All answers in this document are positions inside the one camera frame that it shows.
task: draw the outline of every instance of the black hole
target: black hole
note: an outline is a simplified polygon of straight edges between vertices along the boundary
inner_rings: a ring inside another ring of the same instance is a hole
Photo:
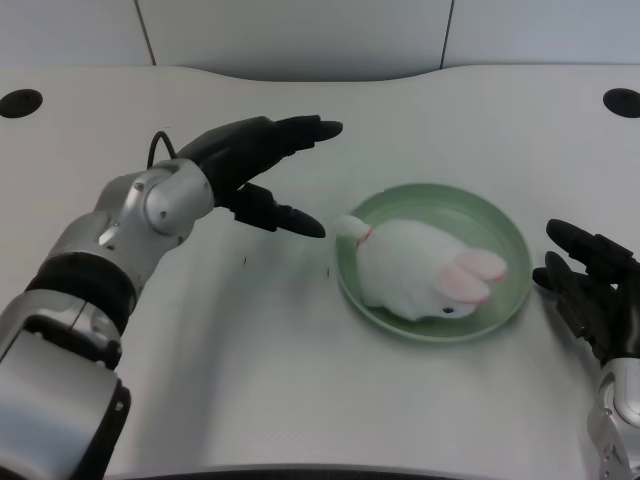
[[[628,88],[614,88],[602,97],[604,106],[625,118],[640,118],[640,93]]]
[[[36,90],[16,90],[0,99],[0,115],[21,118],[31,115],[42,105],[42,95]]]

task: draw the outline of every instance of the robotic arm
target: robotic arm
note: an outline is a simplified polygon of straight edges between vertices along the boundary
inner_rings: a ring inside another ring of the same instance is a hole
[[[558,313],[584,338],[602,373],[589,414],[589,435],[600,456],[602,480],[640,478],[640,264],[633,253],[602,235],[551,220],[549,237],[586,266],[572,272],[547,252],[534,281],[553,291]]]
[[[120,338],[162,256],[216,206],[265,230],[324,237],[312,217],[247,182],[341,131],[318,116],[252,118],[105,187],[0,316],[0,478],[102,478],[131,403],[113,371]]]

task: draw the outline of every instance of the pink bunny ear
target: pink bunny ear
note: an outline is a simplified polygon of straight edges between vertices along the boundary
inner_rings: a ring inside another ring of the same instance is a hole
[[[482,280],[499,282],[507,273],[507,262],[486,250],[467,250],[456,258],[455,263]]]
[[[471,305],[486,302],[491,295],[491,290],[482,280],[455,263],[438,274],[435,289],[451,300]]]

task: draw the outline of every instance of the bunny tail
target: bunny tail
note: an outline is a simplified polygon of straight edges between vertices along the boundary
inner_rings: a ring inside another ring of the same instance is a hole
[[[336,220],[334,228],[339,237],[356,238],[358,242],[364,241],[371,232],[369,225],[351,215],[344,215]]]

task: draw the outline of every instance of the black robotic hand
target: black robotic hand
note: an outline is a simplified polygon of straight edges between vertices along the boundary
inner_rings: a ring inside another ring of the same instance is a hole
[[[547,234],[586,266],[586,275],[575,273],[560,255],[547,252],[546,267],[533,271],[533,280],[557,295],[564,322],[603,365],[640,358],[640,264],[633,253],[561,220],[550,220]]]
[[[269,190],[247,183],[280,160],[299,150],[313,148],[342,131],[340,122],[319,116],[293,117],[272,122],[255,117],[209,130],[177,153],[204,172],[213,189],[216,206],[228,208],[235,219],[254,227],[283,228],[300,235],[322,238],[322,225],[309,215],[278,205]]]

